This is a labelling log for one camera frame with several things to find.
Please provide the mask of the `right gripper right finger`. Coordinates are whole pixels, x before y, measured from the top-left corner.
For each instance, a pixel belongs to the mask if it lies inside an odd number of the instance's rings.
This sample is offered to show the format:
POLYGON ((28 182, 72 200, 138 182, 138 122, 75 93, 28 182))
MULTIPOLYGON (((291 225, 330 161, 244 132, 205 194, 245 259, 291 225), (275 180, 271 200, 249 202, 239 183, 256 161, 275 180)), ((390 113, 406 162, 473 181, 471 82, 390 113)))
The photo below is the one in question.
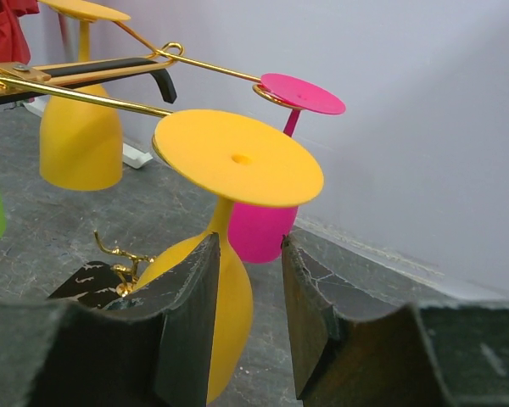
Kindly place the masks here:
POLYGON ((305 406, 509 406, 509 301, 390 304, 284 237, 294 386, 305 406))

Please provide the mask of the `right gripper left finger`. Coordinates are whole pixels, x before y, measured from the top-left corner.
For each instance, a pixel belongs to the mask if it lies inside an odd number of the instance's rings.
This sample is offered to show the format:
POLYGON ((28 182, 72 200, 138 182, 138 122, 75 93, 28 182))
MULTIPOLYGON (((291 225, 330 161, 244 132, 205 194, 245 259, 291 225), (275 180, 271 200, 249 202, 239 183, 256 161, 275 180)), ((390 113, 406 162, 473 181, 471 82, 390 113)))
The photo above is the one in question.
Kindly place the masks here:
POLYGON ((0 301, 0 406, 205 405, 219 266, 211 234, 104 309, 0 301))

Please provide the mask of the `gold wine glass rack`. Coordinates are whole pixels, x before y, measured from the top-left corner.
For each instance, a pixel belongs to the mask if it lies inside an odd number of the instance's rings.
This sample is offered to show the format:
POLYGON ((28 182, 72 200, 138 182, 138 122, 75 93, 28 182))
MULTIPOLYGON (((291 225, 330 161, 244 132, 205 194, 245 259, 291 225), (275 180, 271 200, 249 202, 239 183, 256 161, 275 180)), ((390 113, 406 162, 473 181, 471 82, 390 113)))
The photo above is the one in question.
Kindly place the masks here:
MULTIPOLYGON (((171 82, 164 78, 164 65, 149 59, 113 59, 65 64, 61 67, 27 67, 24 70, 17 70, 15 66, 15 63, 0 64, 0 103, 6 98, 20 100, 48 94, 112 109, 154 115, 160 120, 173 114, 163 109, 121 102, 87 90, 88 86, 100 85, 106 81, 150 73, 156 77, 164 99, 173 99, 171 82)), ((139 277, 158 257, 137 256, 118 248, 101 249, 107 254, 127 257, 132 266, 88 262, 61 284, 52 293, 52 298, 69 298, 87 306, 103 308, 114 299, 130 297, 139 291, 135 288, 139 277)))

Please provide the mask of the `magenta goblet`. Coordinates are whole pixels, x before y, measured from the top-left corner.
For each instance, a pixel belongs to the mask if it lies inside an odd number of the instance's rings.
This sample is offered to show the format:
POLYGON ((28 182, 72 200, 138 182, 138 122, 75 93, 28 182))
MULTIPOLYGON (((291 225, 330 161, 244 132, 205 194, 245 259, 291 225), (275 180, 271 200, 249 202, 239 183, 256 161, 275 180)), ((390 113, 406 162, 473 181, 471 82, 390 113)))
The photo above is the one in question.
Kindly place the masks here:
MULTIPOLYGON (((346 110, 344 102, 329 91, 299 78, 267 73, 253 90, 262 98, 290 109, 283 132, 292 136, 302 110, 338 115, 346 110)), ((236 203, 228 228, 228 240, 246 263, 272 262, 281 253, 281 241, 289 234, 298 207, 267 208, 236 203)))

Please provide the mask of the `orange goblet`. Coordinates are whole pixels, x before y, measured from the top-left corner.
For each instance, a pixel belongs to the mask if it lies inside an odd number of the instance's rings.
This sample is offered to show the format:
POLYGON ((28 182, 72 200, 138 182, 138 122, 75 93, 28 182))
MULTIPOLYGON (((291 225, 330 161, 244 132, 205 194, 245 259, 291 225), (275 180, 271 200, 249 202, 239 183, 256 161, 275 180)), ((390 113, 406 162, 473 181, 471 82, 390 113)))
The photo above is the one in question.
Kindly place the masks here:
POLYGON ((261 121, 213 109, 188 109, 163 118, 154 151, 177 173, 217 197, 206 229, 162 252, 142 273, 141 290, 181 263, 209 234, 220 243, 215 329, 206 401, 231 381, 249 338, 254 301, 248 273, 228 241, 235 203, 268 208, 305 204, 322 190, 322 169, 293 138, 261 121))
MULTIPOLYGON (((121 11, 88 1, 40 1, 80 21, 77 62, 90 60, 89 23, 128 21, 121 11)), ((98 191, 122 177, 122 128, 115 109, 51 96, 40 125, 40 175, 74 191, 98 191)))

